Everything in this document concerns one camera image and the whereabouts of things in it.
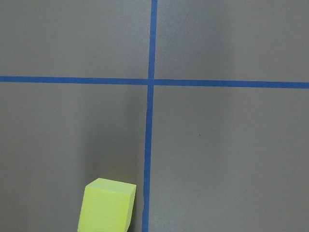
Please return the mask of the yellow foam block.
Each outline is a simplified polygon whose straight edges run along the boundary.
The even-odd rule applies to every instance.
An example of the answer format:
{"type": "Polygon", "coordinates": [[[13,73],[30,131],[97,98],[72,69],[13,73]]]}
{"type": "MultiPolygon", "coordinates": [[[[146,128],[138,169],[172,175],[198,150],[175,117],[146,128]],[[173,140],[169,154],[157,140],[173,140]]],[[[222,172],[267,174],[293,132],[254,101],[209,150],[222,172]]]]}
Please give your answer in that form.
{"type": "Polygon", "coordinates": [[[136,187],[135,184],[104,178],[86,185],[77,231],[128,231],[136,187]]]}

